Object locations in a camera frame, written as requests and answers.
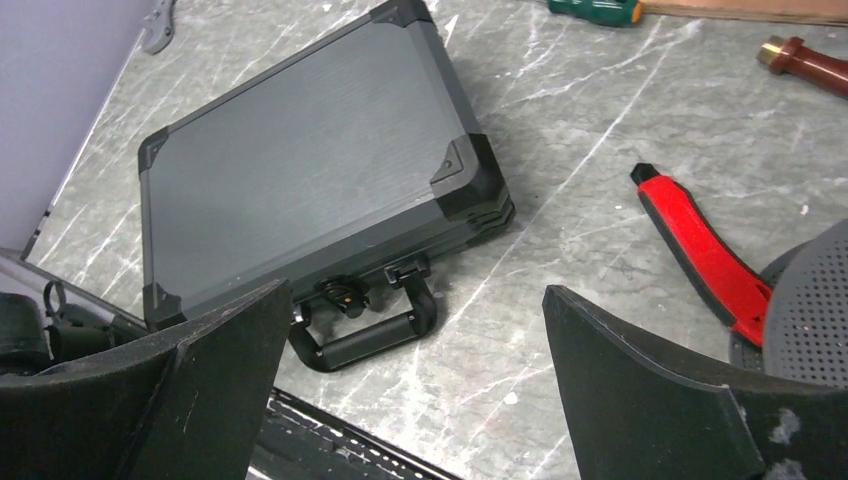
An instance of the gray wrench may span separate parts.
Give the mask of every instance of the gray wrench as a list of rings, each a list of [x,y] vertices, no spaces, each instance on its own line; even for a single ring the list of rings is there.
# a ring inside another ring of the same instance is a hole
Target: gray wrench
[[[174,38],[174,3],[176,0],[153,0],[153,12],[144,17],[142,49],[156,55]]]

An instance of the table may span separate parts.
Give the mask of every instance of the table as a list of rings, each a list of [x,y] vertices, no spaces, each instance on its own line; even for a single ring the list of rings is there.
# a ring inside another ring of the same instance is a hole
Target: table
[[[155,57],[133,53],[29,260],[140,314],[141,140],[376,3],[178,2],[173,43]],[[772,76],[754,57],[772,34],[827,52],[848,32],[671,17],[616,30],[507,0],[432,0],[430,9],[507,178],[515,222],[435,262],[430,285],[444,307],[435,335],[331,375],[289,349],[276,385],[464,478],[576,479],[544,287],[567,285],[725,359],[727,333],[628,174],[642,161],[673,175],[755,270],[824,231],[848,204],[848,104]],[[407,308],[399,298],[389,296],[383,317]]]

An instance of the screwdriver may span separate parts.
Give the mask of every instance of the screwdriver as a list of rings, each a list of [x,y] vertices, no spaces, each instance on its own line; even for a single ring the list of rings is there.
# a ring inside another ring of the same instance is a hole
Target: screwdriver
[[[548,10],[605,27],[629,27],[642,18],[639,0],[547,0]]]

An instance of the briefcase handle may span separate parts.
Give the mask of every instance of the briefcase handle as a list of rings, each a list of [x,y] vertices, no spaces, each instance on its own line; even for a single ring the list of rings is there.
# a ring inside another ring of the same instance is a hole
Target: briefcase handle
[[[319,372],[335,372],[386,350],[424,338],[436,327],[436,300],[424,278],[430,265],[423,255],[384,270],[389,284],[406,291],[412,310],[363,328],[345,337],[318,345],[307,331],[308,310],[289,331],[289,342],[300,360]]]

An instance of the black briefcase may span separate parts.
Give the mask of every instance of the black briefcase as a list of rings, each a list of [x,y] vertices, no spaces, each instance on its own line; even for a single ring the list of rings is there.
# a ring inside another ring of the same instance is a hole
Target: black briefcase
[[[287,278],[290,342],[319,371],[429,333],[429,259],[514,214],[421,0],[384,3],[151,135],[139,172],[148,328]],[[412,310],[319,346],[310,302],[356,317],[378,282]]]

